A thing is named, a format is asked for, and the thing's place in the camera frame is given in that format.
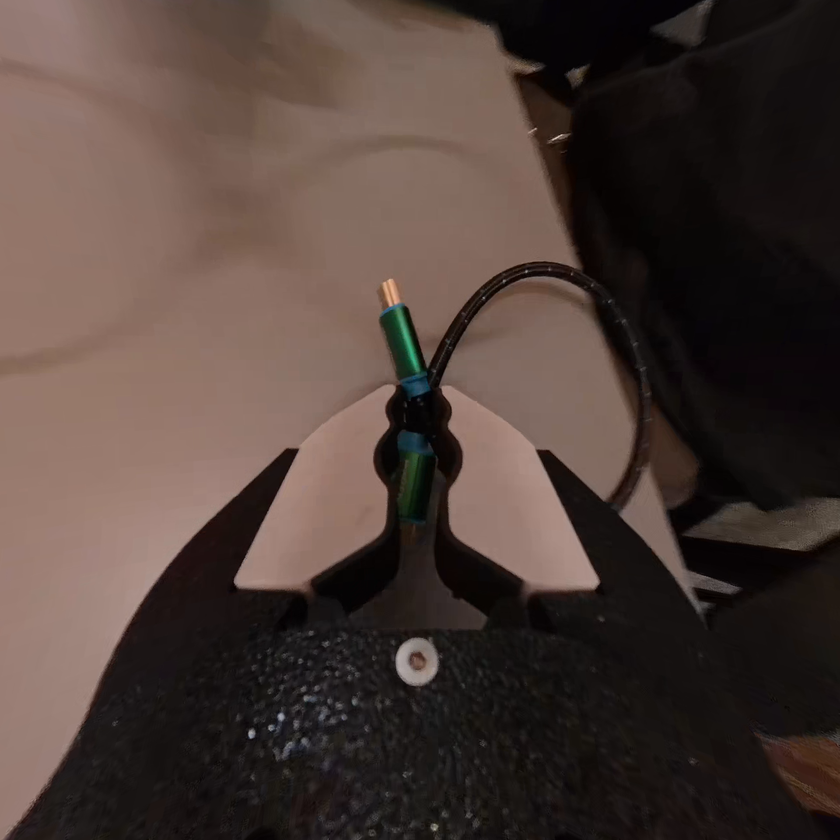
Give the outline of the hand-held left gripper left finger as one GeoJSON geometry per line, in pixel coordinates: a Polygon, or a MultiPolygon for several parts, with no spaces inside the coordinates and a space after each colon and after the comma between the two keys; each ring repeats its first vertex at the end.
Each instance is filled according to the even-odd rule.
{"type": "Polygon", "coordinates": [[[344,408],[295,450],[235,576],[247,592],[285,592],[360,610],[395,578],[400,529],[389,466],[384,385],[344,408]]]}

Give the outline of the person's black clothing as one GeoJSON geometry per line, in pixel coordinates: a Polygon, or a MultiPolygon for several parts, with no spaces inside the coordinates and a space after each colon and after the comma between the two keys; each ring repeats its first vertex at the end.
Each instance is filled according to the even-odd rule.
{"type": "Polygon", "coordinates": [[[573,229],[723,502],[838,501],[838,2],[465,2],[572,106],[573,229]]]}

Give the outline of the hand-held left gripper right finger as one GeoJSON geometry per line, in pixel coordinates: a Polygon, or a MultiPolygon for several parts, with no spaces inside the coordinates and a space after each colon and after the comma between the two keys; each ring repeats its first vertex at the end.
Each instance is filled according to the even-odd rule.
{"type": "Polygon", "coordinates": [[[439,405],[441,582],[485,617],[538,595],[596,592],[599,575],[535,446],[452,386],[439,405]]]}

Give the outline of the black braided cable green plugs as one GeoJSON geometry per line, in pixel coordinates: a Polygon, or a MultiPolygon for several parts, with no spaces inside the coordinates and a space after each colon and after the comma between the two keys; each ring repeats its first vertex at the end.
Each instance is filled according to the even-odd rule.
{"type": "Polygon", "coordinates": [[[379,324],[402,393],[402,425],[395,445],[395,509],[401,524],[420,527],[427,520],[442,437],[434,418],[434,395],[457,346],[483,307],[508,288],[532,278],[560,280],[584,291],[624,341],[637,388],[637,411],[631,454],[608,504],[615,511],[623,511],[633,498],[648,464],[653,409],[648,370],[635,331],[601,283],[565,264],[531,261],[505,269],[479,287],[449,324],[430,364],[425,361],[412,313],[396,282],[389,279],[377,291],[379,324]]]}

